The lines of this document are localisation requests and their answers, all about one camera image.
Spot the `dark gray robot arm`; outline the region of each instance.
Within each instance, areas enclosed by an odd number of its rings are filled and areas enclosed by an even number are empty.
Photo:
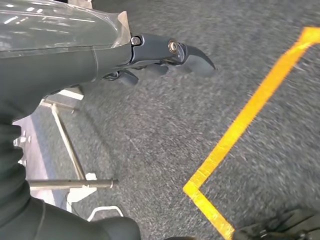
[[[214,64],[203,52],[171,37],[134,35],[131,42],[109,49],[0,57],[0,239],[6,240],[139,240],[130,218],[88,222],[30,196],[23,156],[13,141],[20,135],[14,120],[32,113],[47,96],[81,83],[120,79],[134,85],[129,71],[165,74],[168,66],[210,75]]]

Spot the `robotic arm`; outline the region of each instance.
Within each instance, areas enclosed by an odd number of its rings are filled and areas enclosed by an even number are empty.
[[[203,52],[171,37],[131,35],[116,14],[51,0],[0,2],[0,238],[6,240],[140,240],[130,218],[88,222],[30,196],[13,121],[48,95],[107,79],[134,85],[130,69],[165,74],[168,66],[210,76]]]

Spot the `plastic wrap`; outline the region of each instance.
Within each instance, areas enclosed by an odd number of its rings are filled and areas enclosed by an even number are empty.
[[[53,0],[0,2],[0,58],[128,44],[126,12],[106,13]]]

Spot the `yellow floor marking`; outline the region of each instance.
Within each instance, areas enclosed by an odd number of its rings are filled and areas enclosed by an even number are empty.
[[[314,44],[320,44],[320,28],[305,27],[294,46],[281,56],[209,156],[183,187],[183,192],[224,239],[231,240],[234,229],[201,193],[199,188],[223,160],[302,55]]]

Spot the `metal stand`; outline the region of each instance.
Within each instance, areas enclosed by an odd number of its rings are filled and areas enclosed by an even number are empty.
[[[64,189],[76,189],[76,188],[112,188],[113,185],[117,184],[117,180],[112,179],[103,179],[103,180],[87,180],[85,171],[83,170],[80,161],[77,158],[75,150],[70,141],[63,122],[59,116],[59,110],[71,110],[72,113],[75,111],[72,106],[43,99],[41,106],[51,108],[54,121],[56,122],[60,134],[63,140],[69,158],[72,162],[74,169],[78,177],[78,180],[29,180],[29,184],[31,190],[64,190]]]

